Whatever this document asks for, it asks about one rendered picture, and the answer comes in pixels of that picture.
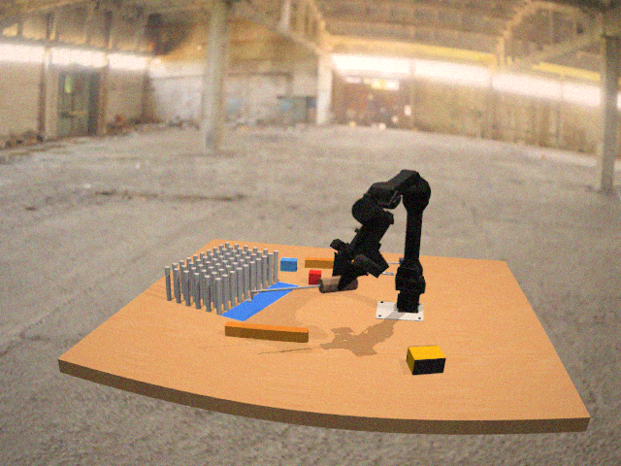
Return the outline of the small blue block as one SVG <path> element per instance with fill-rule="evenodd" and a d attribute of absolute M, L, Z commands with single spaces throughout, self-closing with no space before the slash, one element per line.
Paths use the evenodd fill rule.
<path fill-rule="evenodd" d="M 297 271 L 297 258 L 285 258 L 280 260 L 279 270 L 281 272 L 296 272 Z"/>

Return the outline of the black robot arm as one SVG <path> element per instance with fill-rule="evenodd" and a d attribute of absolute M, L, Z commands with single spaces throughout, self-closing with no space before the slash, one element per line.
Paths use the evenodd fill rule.
<path fill-rule="evenodd" d="M 380 239 L 394 223 L 393 214 L 383 208 L 395 210 L 402 201 L 407 211 L 404 259 L 395 277 L 395 290 L 400 290 L 398 313 L 418 314 L 419 298 L 426 288 L 419 250 L 423 212 L 430 196 L 428 182 L 418 172 L 404 169 L 387 182 L 373 183 L 352 206 L 353 217 Z"/>

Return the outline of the orange-brown long flat bar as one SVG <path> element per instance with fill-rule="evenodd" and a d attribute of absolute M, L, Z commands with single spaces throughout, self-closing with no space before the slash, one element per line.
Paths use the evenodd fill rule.
<path fill-rule="evenodd" d="M 309 329 L 305 327 L 250 324 L 227 321 L 225 324 L 225 337 L 307 343 L 309 338 Z"/>
<path fill-rule="evenodd" d="M 305 257 L 305 268 L 333 269 L 334 258 Z"/>

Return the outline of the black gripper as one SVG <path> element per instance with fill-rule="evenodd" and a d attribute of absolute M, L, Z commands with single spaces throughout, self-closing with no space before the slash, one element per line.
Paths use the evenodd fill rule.
<path fill-rule="evenodd" d="M 369 259 L 369 256 L 376 247 L 380 248 L 380 238 L 362 226 L 356 228 L 357 233 L 352 242 L 344 243 L 340 239 L 335 239 L 330 247 L 336 250 L 334 252 L 334 267 L 332 277 L 339 277 L 340 281 L 337 289 L 342 290 L 359 276 L 375 276 L 376 278 L 382 272 L 381 266 L 375 264 Z M 352 260 L 354 260 L 353 263 Z"/>

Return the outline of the small red cube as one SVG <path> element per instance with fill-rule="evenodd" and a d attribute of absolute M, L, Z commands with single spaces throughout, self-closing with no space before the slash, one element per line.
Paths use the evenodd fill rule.
<path fill-rule="evenodd" d="M 321 278 L 321 271 L 310 270 L 309 285 L 318 285 L 318 281 L 320 278 Z"/>

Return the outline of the blue flat strip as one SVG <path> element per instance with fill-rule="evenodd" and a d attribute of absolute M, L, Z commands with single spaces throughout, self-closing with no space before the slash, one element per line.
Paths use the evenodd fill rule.
<path fill-rule="evenodd" d="M 298 285 L 276 282 L 266 289 L 290 287 L 290 286 L 299 287 Z M 248 299 L 251 299 L 251 302 L 247 302 L 247 300 L 245 300 L 243 303 L 236 306 L 235 308 L 232 308 L 231 310 L 227 311 L 221 316 L 226 316 L 228 318 L 239 320 L 239 321 L 245 321 L 249 317 L 256 315 L 256 313 L 263 310 L 267 306 L 270 306 L 273 303 L 275 303 L 280 297 L 290 292 L 291 290 L 293 289 L 260 292 L 256 294 L 255 296 L 253 296 L 253 299 L 248 298 Z"/>

